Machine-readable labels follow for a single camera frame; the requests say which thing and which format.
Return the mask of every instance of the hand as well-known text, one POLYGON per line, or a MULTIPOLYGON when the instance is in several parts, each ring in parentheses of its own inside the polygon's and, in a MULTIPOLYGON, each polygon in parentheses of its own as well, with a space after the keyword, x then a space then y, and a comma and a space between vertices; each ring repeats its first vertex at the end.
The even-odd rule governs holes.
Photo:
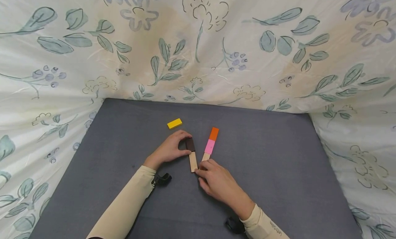
POLYGON ((193 136, 183 130, 178 130, 173 133, 151 154, 143 166, 157 170, 162 163, 170 162, 179 158, 180 156, 190 155, 190 150, 179 150, 179 142, 185 138, 192 138, 193 136))
POLYGON ((252 214, 255 203, 240 188, 230 172, 213 159, 202 161, 195 173, 202 189, 213 198, 231 207, 242 220, 252 214))

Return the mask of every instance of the block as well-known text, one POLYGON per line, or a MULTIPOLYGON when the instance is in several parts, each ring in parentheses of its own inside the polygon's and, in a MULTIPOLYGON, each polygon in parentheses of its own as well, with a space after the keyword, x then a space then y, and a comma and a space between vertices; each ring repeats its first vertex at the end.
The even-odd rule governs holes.
POLYGON ((204 154, 203 154, 202 161, 209 160, 209 158, 210 158, 210 154, 208 154, 208 153, 204 153, 204 154))
POLYGON ((214 144, 215 144, 215 142, 213 140, 209 139, 208 143, 206 144, 205 153, 208 153, 209 155, 211 155, 212 151, 213 151, 213 147, 215 146, 214 144))
POLYGON ((171 121, 168 123, 168 127, 169 129, 173 129, 175 127, 178 127, 179 125, 182 125, 183 122, 181 121, 181 119, 175 119, 174 121, 171 121))
POLYGON ((213 140, 213 141, 216 141, 217 134, 219 134, 219 129, 216 128, 216 127, 213 127, 212 128, 212 132, 210 133, 209 139, 213 140))
POLYGON ((194 145, 193 138, 186 139, 186 148, 187 148, 187 150, 195 151, 195 145, 194 145))
POLYGON ((198 168, 197 165, 197 158, 195 156, 195 151, 191 152, 191 154, 188 156, 190 158, 190 169, 191 169, 191 173, 194 172, 195 169, 198 168))

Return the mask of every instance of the floral backdrop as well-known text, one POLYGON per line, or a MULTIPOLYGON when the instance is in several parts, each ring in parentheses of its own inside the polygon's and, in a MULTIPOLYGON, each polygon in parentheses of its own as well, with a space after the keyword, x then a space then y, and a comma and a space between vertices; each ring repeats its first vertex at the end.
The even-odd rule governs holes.
POLYGON ((105 98, 310 113, 396 238, 396 0, 2 0, 0 230, 27 239, 105 98))

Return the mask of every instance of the yellow block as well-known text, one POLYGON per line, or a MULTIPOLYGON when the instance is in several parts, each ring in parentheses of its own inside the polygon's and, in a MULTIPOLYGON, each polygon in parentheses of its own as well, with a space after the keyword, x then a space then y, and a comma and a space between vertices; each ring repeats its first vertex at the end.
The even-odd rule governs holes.
POLYGON ((178 127, 181 124, 183 124, 181 119, 175 119, 174 121, 168 123, 168 127, 169 127, 169 129, 173 129, 175 127, 178 127))

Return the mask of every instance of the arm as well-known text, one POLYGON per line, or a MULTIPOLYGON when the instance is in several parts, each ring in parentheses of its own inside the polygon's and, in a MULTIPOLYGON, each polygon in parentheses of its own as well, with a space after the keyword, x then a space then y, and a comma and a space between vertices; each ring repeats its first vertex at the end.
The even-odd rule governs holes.
POLYGON ((213 198, 228 205, 245 225, 250 239, 289 239, 281 229, 240 188, 227 169, 213 159, 200 163, 195 173, 200 186, 213 198))
POLYGON ((156 170, 164 162, 172 161, 180 156, 190 155, 189 150, 179 150, 179 142, 192 136, 185 131, 177 131, 170 135, 143 163, 132 179, 126 184, 118 196, 95 224, 87 239, 124 239, 135 223, 136 216, 146 198, 154 187, 151 182, 156 170))

